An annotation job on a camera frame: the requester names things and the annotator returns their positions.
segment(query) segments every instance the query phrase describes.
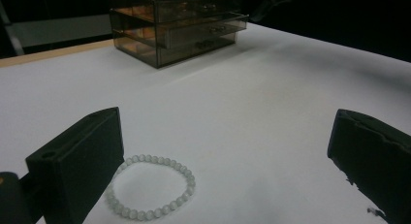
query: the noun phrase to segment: white bead bracelet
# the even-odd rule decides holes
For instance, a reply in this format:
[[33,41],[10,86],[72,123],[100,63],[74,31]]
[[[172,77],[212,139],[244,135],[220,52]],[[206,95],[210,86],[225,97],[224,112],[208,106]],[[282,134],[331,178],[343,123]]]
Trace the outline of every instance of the white bead bracelet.
[[[134,163],[138,162],[146,162],[146,163],[153,163],[153,164],[160,164],[169,166],[179,173],[183,174],[187,179],[187,189],[185,192],[175,199],[175,201],[170,202],[168,205],[164,205],[161,208],[157,208],[154,211],[137,211],[135,209],[130,209],[124,207],[118,199],[115,198],[114,189],[113,189],[113,182],[114,179],[120,175],[127,167]],[[171,211],[176,210],[180,207],[183,203],[187,202],[189,197],[194,193],[194,187],[196,186],[196,180],[192,175],[191,171],[187,169],[187,167],[182,166],[180,163],[175,162],[175,160],[171,160],[169,158],[151,156],[151,155],[134,155],[132,158],[126,159],[124,163],[118,167],[117,172],[115,172],[114,177],[112,178],[109,186],[106,189],[106,198],[109,203],[109,207],[118,215],[129,218],[135,219],[139,221],[149,221],[154,218],[159,218],[163,215],[169,214]]]

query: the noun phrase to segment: white table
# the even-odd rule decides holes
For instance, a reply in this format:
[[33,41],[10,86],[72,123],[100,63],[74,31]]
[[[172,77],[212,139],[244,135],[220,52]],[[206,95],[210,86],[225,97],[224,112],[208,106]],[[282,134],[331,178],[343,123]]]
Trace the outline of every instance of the white table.
[[[411,64],[249,24],[237,44],[153,69],[114,47],[0,68],[0,169],[85,115],[121,112],[125,157],[173,158],[191,200],[153,223],[385,223],[327,157],[337,109],[411,134]],[[120,176],[117,196],[157,208],[184,190],[167,168]],[[84,223],[132,223],[102,198]]]

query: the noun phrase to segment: wooden table edge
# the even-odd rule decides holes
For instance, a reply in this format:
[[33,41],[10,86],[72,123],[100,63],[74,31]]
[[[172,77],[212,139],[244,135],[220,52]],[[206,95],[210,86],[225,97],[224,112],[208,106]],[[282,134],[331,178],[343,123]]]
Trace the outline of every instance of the wooden table edge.
[[48,59],[52,57],[63,56],[63,55],[71,54],[71,53],[88,51],[88,50],[92,50],[95,48],[104,48],[104,47],[110,47],[110,46],[113,46],[112,40],[105,40],[102,42],[95,42],[95,43],[90,43],[90,44],[74,46],[74,47],[59,48],[59,49],[50,50],[50,51],[43,51],[43,52],[37,52],[37,53],[32,53],[32,54],[26,54],[22,56],[10,57],[10,58],[5,58],[5,59],[0,59],[0,68],[15,66],[18,64],[24,64],[24,63],[44,60],[44,59]]

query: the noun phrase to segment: drawer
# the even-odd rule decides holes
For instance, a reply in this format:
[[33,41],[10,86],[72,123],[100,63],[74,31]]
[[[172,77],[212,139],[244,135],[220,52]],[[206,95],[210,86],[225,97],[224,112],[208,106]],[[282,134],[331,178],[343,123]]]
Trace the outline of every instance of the drawer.
[[235,33],[246,28],[248,16],[224,14],[203,18],[159,23],[157,47],[178,48],[198,41]]
[[151,47],[179,48],[246,28],[247,16],[224,14],[158,23],[111,12],[112,29]]
[[215,16],[238,11],[234,0],[109,0],[120,13],[151,22]]
[[158,22],[215,16],[238,11],[238,6],[234,0],[163,1],[156,5]]
[[114,45],[118,49],[138,58],[152,67],[160,68],[193,56],[234,44],[236,42],[237,33],[231,33],[213,39],[198,41],[194,44],[180,48],[171,49],[154,48],[142,42],[128,38],[115,31],[113,32],[113,37]]

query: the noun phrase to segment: bead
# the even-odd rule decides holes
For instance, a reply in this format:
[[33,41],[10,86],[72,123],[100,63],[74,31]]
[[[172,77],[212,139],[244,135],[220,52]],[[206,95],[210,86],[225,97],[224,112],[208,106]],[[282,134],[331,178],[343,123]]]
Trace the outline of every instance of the bead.
[[184,173],[185,170],[187,170],[187,167],[185,167],[185,166],[182,166],[182,167],[180,168],[180,171],[181,171],[182,173]]
[[165,205],[163,206],[163,208],[161,208],[161,210],[163,211],[164,215],[167,215],[170,213],[170,206],[169,205]]
[[184,193],[181,195],[181,198],[182,198],[182,200],[183,200],[184,202],[187,202],[187,201],[188,201],[188,198],[190,198],[190,194],[188,194],[188,192],[184,192]]
[[151,163],[157,163],[158,162],[158,157],[157,156],[152,156],[151,157]]
[[139,219],[140,221],[144,221],[145,220],[145,212],[144,211],[139,211],[137,213],[137,219]]
[[106,188],[106,195],[111,195],[111,194],[114,194],[114,190],[112,189],[112,187]]
[[162,212],[161,212],[160,208],[157,208],[156,210],[154,210],[154,216],[155,217],[159,218],[159,217],[161,217],[161,215],[162,215]]
[[133,160],[131,158],[126,159],[126,164],[127,166],[130,166],[133,164]]
[[123,205],[117,204],[117,206],[115,206],[115,208],[114,208],[114,212],[115,213],[121,213],[123,211],[123,209],[124,209]]
[[181,197],[177,198],[176,203],[179,207],[181,207],[181,205],[184,203],[184,200],[182,200]]
[[118,205],[118,200],[117,199],[112,199],[111,201],[110,201],[110,205],[111,205],[111,208],[115,208],[117,205]]
[[144,162],[145,161],[145,155],[143,155],[143,154],[139,155],[139,160],[140,160],[140,162]]
[[179,169],[181,168],[181,164],[180,163],[176,163],[174,168],[179,171]]
[[139,156],[137,155],[134,155],[131,159],[133,160],[133,163],[139,162]]
[[170,159],[169,158],[164,159],[164,165],[166,165],[166,166],[170,165]]
[[111,200],[115,199],[115,196],[114,196],[113,193],[111,193],[111,194],[106,193],[106,198],[107,198],[107,200],[111,201]]
[[196,186],[196,181],[192,180],[192,179],[188,179],[187,184],[188,184],[188,186],[194,187],[194,186]]
[[186,193],[188,193],[188,195],[193,195],[194,194],[194,188],[193,187],[187,187],[187,190],[185,191]]
[[147,219],[148,221],[154,218],[154,212],[153,210],[149,210],[146,214],[145,214],[145,219]]
[[178,208],[177,202],[172,201],[170,202],[170,209],[171,210],[176,210]]
[[124,208],[123,211],[121,211],[121,215],[123,217],[128,217],[129,214],[130,214],[130,209],[129,208]]
[[130,219],[136,219],[137,218],[137,211],[135,209],[131,209],[129,213]]
[[127,164],[126,164],[126,163],[122,163],[122,164],[120,165],[120,168],[121,168],[122,170],[126,169],[126,168],[127,168]]
[[184,175],[185,175],[186,177],[189,177],[191,174],[192,174],[192,173],[191,173],[190,170],[186,170],[186,171],[184,172]]

